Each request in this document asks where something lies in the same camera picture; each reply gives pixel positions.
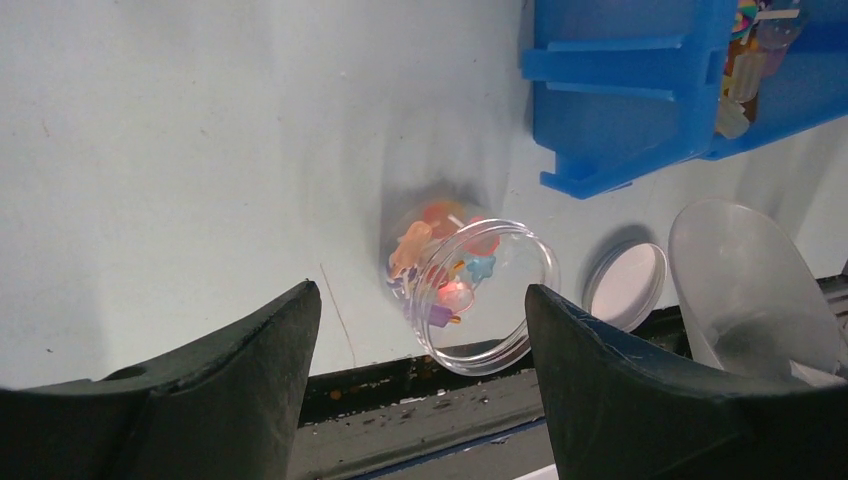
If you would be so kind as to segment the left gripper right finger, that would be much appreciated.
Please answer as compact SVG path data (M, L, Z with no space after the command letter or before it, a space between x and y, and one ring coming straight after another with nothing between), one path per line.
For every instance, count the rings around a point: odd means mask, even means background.
M745 378L596 320L546 286L526 324L562 479L843 479L847 389Z

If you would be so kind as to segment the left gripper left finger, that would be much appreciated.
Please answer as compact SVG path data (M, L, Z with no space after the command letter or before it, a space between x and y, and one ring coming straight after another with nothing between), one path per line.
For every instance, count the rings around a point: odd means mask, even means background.
M107 377L1 392L5 479L283 479L322 301L304 281Z

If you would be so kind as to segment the clear plastic scoop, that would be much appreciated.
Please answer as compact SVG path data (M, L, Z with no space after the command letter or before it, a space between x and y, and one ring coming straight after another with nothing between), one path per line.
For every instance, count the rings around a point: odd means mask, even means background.
M695 361L748 378L847 382L847 333L793 241L729 200L685 207L668 257Z

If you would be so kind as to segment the clear plastic jar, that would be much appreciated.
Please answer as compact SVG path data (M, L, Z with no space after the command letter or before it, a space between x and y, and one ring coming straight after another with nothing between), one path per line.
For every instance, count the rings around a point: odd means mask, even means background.
M426 354L469 377L504 370L529 352L526 289L560 284L554 251L539 235L474 201L445 196L388 223L380 268Z

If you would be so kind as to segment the blue plastic candy bin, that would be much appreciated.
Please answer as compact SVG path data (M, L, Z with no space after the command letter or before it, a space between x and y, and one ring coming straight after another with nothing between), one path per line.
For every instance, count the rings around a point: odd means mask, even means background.
M741 134L715 129L745 1L539 1L521 70L533 137L555 155L542 185L578 199L692 158L718 160L847 112L847 5L799 1L789 48Z

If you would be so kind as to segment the silver jar lid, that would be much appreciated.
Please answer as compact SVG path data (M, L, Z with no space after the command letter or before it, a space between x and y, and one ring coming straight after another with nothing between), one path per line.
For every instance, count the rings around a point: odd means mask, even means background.
M590 269L581 306L595 319L632 332L654 310L667 271L668 258L659 245L621 242L600 255Z

